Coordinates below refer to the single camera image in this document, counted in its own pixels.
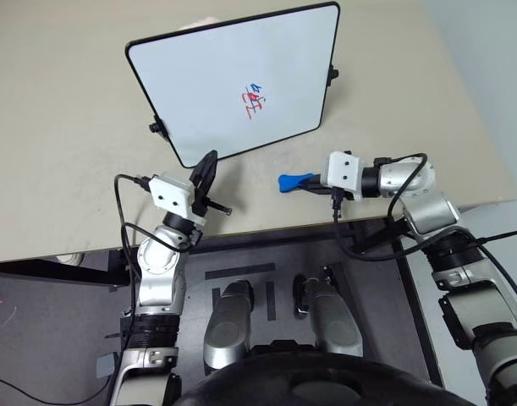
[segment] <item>floor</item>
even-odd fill
[[[106,253],[92,253],[85,256],[83,266],[105,269],[106,261]],[[316,275],[322,266],[338,261],[343,264],[352,296],[350,306],[364,336],[365,356],[428,380],[395,264],[348,261],[334,241],[324,240],[190,256],[176,369],[184,390],[204,376],[201,338],[212,311],[214,290],[222,290],[241,278],[206,279],[206,272],[274,264],[274,270],[245,275],[256,295],[251,344],[287,338],[313,343],[309,320],[292,316],[292,279],[298,273]],[[271,308],[269,313],[267,310],[266,283],[274,286],[273,317]],[[87,398],[105,380],[96,379],[96,359],[118,351],[118,339],[104,337],[118,332],[121,310],[128,305],[128,288],[110,292],[107,287],[0,277],[0,378],[51,402]],[[105,393],[85,404],[100,405],[104,396]],[[0,406],[15,404],[38,403],[0,384]]]

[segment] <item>white board surface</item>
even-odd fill
[[[338,12],[328,3],[131,42],[129,61],[181,163],[317,128]]]

